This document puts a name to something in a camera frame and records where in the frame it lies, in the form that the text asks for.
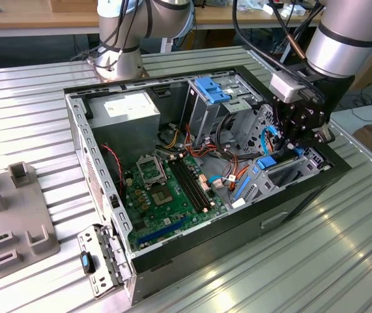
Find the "metal table surface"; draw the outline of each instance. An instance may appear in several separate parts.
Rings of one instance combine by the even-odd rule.
[[[147,55],[144,63],[151,76],[245,65],[270,78],[242,48]],[[353,170],[298,218],[131,309],[123,290],[94,300],[76,234],[98,217],[62,89],[96,82],[83,63],[0,69],[0,170],[20,160],[36,168],[61,244],[0,280],[0,312],[372,312],[372,155],[337,125],[331,146]]]

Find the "motherboard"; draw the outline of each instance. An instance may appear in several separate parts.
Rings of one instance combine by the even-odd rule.
[[[147,156],[124,176],[128,183],[125,207],[134,227],[128,236],[132,250],[146,248],[227,211],[192,156],[165,161]]]

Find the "copper pipe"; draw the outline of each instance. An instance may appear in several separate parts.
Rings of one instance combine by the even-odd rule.
[[[290,45],[293,47],[297,55],[304,60],[306,58],[306,55],[304,54],[304,51],[301,49],[301,47],[298,45],[297,41],[294,40],[293,36],[288,34],[286,36],[287,40],[290,42]]]

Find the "open computer tower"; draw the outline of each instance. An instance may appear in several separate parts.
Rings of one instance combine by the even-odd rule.
[[[64,91],[101,224],[78,235],[99,297],[136,304],[300,214],[349,165],[293,147],[244,67]]]

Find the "gray cylinder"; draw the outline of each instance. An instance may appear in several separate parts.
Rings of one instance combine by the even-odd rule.
[[[321,2],[326,9],[306,52],[308,63],[327,76],[354,75],[372,54],[372,1]]]
[[[170,1],[170,0],[150,0],[140,1],[138,10],[129,36],[126,41],[124,52],[119,56],[118,61],[110,69],[96,67],[96,71],[103,80],[129,80],[136,78],[143,73],[141,53],[139,51],[139,41],[145,37],[154,38],[173,38],[182,33],[187,25],[192,21],[193,6],[190,0]],[[95,60],[96,65],[106,67],[112,64],[118,57],[118,51],[124,46],[126,34],[134,17],[131,10],[123,19],[118,39],[114,51],[107,51]],[[119,17],[103,17],[99,19],[100,40],[105,41],[117,27]],[[112,46],[116,40],[116,35],[107,42]]]

